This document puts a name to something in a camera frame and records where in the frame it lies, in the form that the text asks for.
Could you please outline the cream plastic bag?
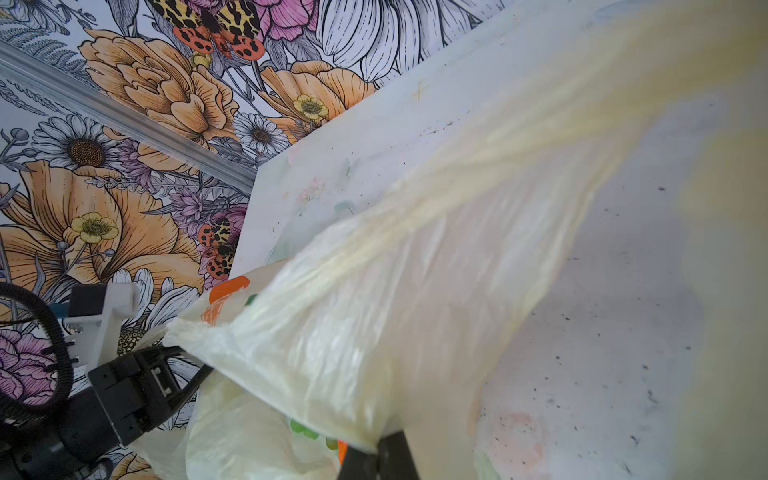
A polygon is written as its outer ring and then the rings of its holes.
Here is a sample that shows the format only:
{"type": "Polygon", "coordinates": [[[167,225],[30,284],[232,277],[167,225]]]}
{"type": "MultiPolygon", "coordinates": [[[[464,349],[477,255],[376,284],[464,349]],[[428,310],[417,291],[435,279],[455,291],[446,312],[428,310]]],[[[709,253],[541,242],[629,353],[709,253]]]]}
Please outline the cream plastic bag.
{"type": "Polygon", "coordinates": [[[503,19],[267,177],[120,477],[766,477],[765,2],[503,19]]]}

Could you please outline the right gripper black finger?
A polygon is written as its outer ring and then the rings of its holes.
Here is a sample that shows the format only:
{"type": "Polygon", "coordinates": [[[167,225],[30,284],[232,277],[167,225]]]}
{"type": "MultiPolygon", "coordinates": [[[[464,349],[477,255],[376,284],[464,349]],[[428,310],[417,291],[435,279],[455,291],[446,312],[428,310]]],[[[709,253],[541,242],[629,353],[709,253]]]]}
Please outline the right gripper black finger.
{"type": "Polygon", "coordinates": [[[419,480],[403,431],[382,438],[375,453],[359,451],[339,442],[341,468],[338,480],[419,480]]]}

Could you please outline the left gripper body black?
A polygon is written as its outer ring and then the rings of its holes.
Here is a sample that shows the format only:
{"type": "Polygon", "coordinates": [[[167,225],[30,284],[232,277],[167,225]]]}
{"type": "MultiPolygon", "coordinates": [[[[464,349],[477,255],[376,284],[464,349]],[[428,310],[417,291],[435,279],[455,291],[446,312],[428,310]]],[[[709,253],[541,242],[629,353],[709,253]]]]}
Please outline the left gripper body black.
{"type": "Polygon", "coordinates": [[[90,387],[23,427],[1,451],[3,479],[84,479],[117,446],[155,430],[187,404],[213,372],[207,365],[181,387],[168,360],[179,347],[153,346],[88,374],[90,387]]]}

